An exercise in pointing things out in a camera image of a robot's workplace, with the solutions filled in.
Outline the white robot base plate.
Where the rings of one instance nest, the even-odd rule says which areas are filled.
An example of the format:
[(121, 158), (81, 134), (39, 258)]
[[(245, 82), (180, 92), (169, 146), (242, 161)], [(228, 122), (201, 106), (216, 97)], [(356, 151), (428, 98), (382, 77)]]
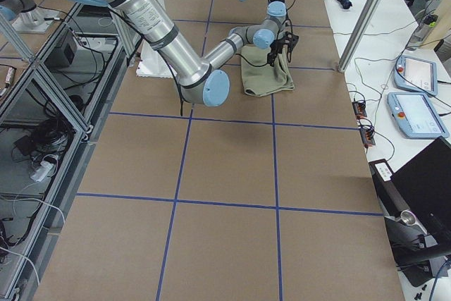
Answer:
[(136, 74), (141, 78), (172, 78), (176, 72), (171, 66), (167, 66), (164, 59), (157, 51), (154, 51), (148, 42), (143, 40), (140, 51), (140, 62)]

